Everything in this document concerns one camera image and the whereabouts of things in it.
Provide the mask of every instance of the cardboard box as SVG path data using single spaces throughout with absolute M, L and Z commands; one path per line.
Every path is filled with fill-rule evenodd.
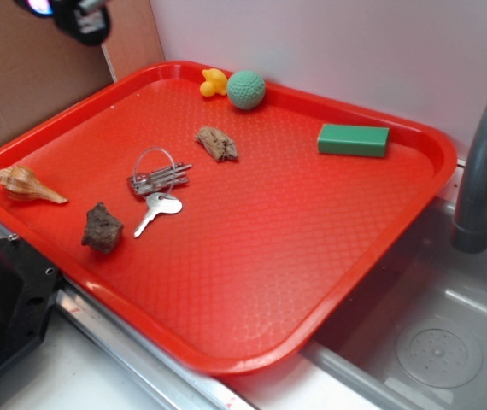
M 0 146 L 111 82 L 101 47 L 0 2 Z

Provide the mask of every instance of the driftwood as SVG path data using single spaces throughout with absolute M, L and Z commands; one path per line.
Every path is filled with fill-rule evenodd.
M 234 141 L 217 128 L 203 126 L 196 135 L 196 141 L 202 143 L 216 161 L 236 160 L 238 158 Z

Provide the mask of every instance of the seashell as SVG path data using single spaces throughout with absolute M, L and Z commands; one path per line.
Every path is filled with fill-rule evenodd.
M 21 165 L 1 169 L 0 183 L 8 191 L 8 197 L 16 201 L 45 199 L 55 203 L 67 202 L 67 198 L 43 185 L 30 168 Z

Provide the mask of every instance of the rock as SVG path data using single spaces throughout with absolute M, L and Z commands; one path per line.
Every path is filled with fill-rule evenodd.
M 108 254 L 122 239 L 124 225 L 107 211 L 105 205 L 99 202 L 87 212 L 87 223 L 82 238 L 82 245 Z

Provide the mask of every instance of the key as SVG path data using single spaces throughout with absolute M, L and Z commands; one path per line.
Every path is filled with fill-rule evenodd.
M 171 184 L 175 186 L 188 183 L 186 170 L 189 168 L 192 168 L 192 164 L 178 162 L 175 164 L 175 171 L 173 167 L 165 167 L 153 173 L 137 173 L 128 177 L 127 182 L 136 195 L 147 196 L 152 192 L 160 192 Z
M 144 228 L 158 214 L 176 214 L 183 208 L 183 204 L 179 199 L 163 192 L 155 192 L 147 196 L 147 206 L 149 207 L 149 210 L 144 216 L 141 224 L 139 224 L 138 229 L 136 229 L 133 233 L 133 237 L 138 237 L 141 235 Z

